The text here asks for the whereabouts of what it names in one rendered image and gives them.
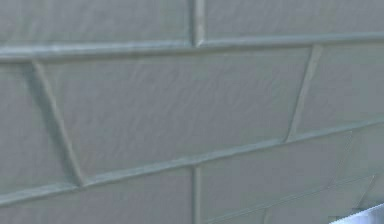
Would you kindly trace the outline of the pale white slab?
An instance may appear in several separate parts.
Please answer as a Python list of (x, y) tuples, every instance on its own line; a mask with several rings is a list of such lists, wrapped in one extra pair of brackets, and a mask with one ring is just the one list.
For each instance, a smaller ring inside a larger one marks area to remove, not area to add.
[(384, 224), (384, 203), (330, 222), (329, 224)]

